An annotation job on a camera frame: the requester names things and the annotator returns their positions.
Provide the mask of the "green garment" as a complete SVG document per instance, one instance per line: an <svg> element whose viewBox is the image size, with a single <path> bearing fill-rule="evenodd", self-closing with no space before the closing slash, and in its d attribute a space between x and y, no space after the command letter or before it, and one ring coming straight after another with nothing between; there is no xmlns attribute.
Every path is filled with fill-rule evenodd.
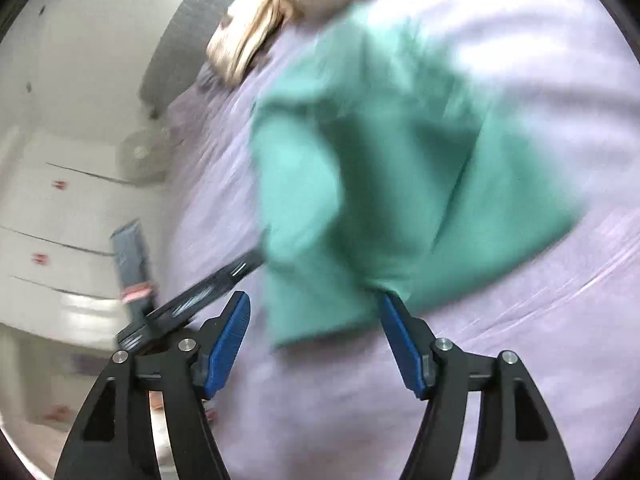
<svg viewBox="0 0 640 480"><path fill-rule="evenodd" d="M369 8L274 78L250 151L278 346L374 323L378 292L422 313L483 288L580 215L510 110L417 21Z"/></svg>

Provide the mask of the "white standing fan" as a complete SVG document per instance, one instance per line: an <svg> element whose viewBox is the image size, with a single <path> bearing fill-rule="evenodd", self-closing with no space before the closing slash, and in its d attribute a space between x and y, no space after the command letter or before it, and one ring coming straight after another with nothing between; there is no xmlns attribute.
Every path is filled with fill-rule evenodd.
<svg viewBox="0 0 640 480"><path fill-rule="evenodd" d="M145 128L131 133L116 151L118 171L135 185L157 184L165 180L174 144L164 127Z"/></svg>

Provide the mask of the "grey padded headboard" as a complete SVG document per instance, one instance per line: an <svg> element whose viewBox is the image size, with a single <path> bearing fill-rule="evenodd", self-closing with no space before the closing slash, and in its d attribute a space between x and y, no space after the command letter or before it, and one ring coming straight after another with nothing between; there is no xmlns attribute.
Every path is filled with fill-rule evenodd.
<svg viewBox="0 0 640 480"><path fill-rule="evenodd" d="M182 0L160 37L139 89L140 100L161 113L194 83L206 47L233 0Z"/></svg>

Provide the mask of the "beige striped quilt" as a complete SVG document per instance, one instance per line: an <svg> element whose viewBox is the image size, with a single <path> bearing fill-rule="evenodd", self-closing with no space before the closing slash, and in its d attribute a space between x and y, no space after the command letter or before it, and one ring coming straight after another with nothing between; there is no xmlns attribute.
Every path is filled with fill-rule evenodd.
<svg viewBox="0 0 640 480"><path fill-rule="evenodd" d="M333 14L356 0L233 0L206 48L208 62L228 87L244 79L255 55L290 21Z"/></svg>

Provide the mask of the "lavender fleece blanket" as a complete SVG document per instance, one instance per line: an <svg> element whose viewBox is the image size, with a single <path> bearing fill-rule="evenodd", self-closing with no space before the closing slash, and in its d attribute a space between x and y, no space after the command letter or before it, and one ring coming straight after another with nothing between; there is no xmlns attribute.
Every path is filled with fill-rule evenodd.
<svg viewBox="0 0 640 480"><path fill-rule="evenodd" d="M487 286L418 313L439 336L533 375L579 479L608 459L639 405L639 65L599 0L368 0L286 28L235 89L208 67L168 108L176 140L162 293L262 242L250 151L257 99L335 20L369 8L417 21L454 67L520 122L579 207L559 240ZM235 479L395 479L423 406L378 324L278 346L267 266L244 281L252 320L214 434Z"/></svg>

